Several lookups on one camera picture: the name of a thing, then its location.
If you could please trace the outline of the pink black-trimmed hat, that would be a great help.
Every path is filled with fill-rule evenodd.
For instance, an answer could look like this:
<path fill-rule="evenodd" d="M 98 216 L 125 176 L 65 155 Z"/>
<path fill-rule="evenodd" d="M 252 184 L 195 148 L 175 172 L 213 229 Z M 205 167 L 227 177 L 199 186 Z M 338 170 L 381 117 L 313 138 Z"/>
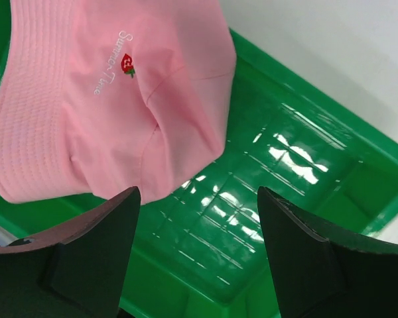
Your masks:
<path fill-rule="evenodd" d="M 225 148 L 236 53 L 218 1 L 12 1 L 0 196 L 171 194 Z"/>

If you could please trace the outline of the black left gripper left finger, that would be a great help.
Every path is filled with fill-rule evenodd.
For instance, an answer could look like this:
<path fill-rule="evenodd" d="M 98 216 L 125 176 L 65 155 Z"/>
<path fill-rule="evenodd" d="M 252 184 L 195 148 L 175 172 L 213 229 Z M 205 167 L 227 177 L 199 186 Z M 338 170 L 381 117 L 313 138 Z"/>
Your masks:
<path fill-rule="evenodd" d="M 131 187 L 0 246 L 0 317 L 116 317 L 140 204 Z"/>

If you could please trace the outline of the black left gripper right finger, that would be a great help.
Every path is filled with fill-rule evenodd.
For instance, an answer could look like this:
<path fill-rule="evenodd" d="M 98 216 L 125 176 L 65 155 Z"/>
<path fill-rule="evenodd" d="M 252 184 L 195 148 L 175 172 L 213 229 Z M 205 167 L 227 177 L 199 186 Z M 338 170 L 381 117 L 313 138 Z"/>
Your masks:
<path fill-rule="evenodd" d="M 398 244 L 344 229 L 268 187 L 257 207 L 282 317 L 398 317 Z"/>

